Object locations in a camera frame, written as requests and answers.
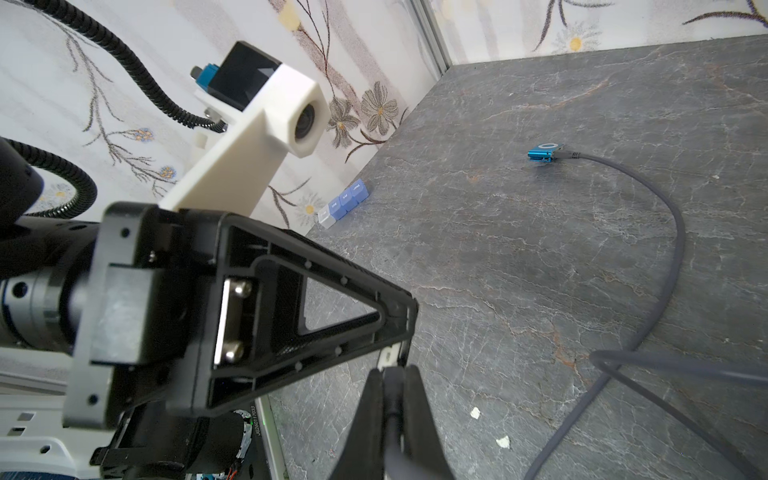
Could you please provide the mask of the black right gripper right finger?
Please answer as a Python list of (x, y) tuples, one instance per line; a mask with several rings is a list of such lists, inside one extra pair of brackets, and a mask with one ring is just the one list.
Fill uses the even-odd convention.
[(404, 453), (410, 464), (430, 478), (454, 479), (416, 366), (405, 368), (402, 405)]

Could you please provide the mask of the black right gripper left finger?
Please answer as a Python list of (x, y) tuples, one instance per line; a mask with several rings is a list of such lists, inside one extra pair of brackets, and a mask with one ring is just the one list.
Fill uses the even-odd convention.
[(373, 369), (366, 379), (346, 444), (330, 479), (384, 478), (383, 413), (383, 375), (380, 370)]

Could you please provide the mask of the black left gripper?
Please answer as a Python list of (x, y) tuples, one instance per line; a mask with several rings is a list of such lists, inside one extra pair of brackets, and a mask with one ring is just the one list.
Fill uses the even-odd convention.
[[(308, 327), (309, 282), (368, 313)], [(214, 418), (409, 342), (417, 315), (410, 292), (295, 232), (223, 211), (117, 202), (98, 226), (63, 422), (113, 429), (151, 401)]]

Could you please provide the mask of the blue mp3 player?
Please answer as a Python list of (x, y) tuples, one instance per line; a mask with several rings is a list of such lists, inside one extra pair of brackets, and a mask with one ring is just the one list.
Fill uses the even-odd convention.
[(554, 142), (542, 143), (527, 152), (528, 159), (535, 162), (549, 163), (558, 159), (558, 152), (563, 145)]

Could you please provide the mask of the black mp3 player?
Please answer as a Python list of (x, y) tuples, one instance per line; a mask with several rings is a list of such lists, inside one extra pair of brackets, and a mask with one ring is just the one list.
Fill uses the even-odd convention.
[(394, 343), (380, 350), (376, 367), (383, 370), (389, 367), (396, 367), (401, 352), (401, 342)]

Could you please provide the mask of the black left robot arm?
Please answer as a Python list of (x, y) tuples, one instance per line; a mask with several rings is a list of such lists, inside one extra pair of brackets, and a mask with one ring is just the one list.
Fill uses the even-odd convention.
[(79, 479), (267, 477), (255, 400), (413, 336), (406, 290), (240, 215), (119, 202), (102, 221), (25, 215), (39, 167), (1, 145), (1, 343), (72, 358), (59, 396), (1, 404), (1, 468)]

